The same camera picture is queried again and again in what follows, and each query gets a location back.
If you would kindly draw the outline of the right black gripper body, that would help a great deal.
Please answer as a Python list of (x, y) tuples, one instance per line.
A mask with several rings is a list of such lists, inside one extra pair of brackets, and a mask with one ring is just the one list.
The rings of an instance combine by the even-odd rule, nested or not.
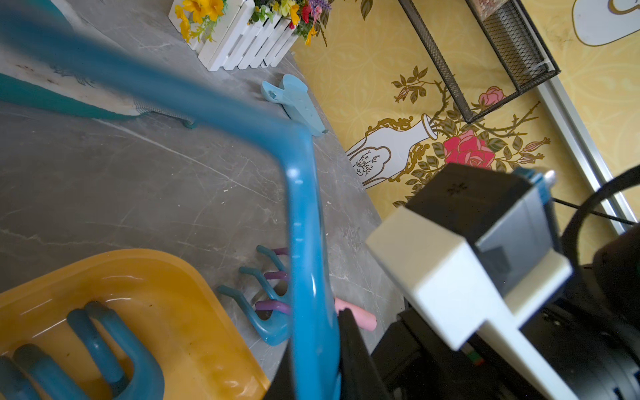
[(635, 326), (564, 298), (543, 304), (568, 272), (555, 252), (502, 297), (460, 236), (439, 240), (429, 262), (381, 234), (369, 247), (409, 294), (373, 351), (389, 391), (406, 399), (638, 398)]

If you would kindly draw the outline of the blue rake yellow handle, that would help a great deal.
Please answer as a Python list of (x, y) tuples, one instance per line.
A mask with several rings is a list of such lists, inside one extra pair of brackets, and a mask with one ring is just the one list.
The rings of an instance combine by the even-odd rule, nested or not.
[(3, 399), (162, 399), (165, 390), (159, 361), (104, 303), (39, 326), (1, 320)]
[(291, 310), (288, 295), (279, 294), (272, 285), (272, 282), (289, 282), (289, 269), (280, 258), (289, 255), (289, 248), (267, 248), (258, 245), (256, 250), (268, 258), (275, 270), (261, 272), (257, 268), (241, 267), (239, 272), (255, 278), (266, 298), (251, 303), (241, 291), (224, 285), (218, 287), (218, 293), (235, 301), (261, 340), (275, 347), (287, 341), (290, 336), (288, 322)]
[(308, 129), (73, 33), (50, 16), (1, 4), (1, 40), (47, 63), (195, 119), (271, 154), (288, 190), (292, 379), (299, 399), (337, 399), (340, 334), (326, 275), (322, 203)]

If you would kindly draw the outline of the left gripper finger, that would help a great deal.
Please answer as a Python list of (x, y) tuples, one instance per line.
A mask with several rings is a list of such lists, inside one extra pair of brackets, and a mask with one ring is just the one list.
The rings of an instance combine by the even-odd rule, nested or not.
[(338, 314), (341, 399), (391, 399), (365, 346), (355, 317), (346, 308)]

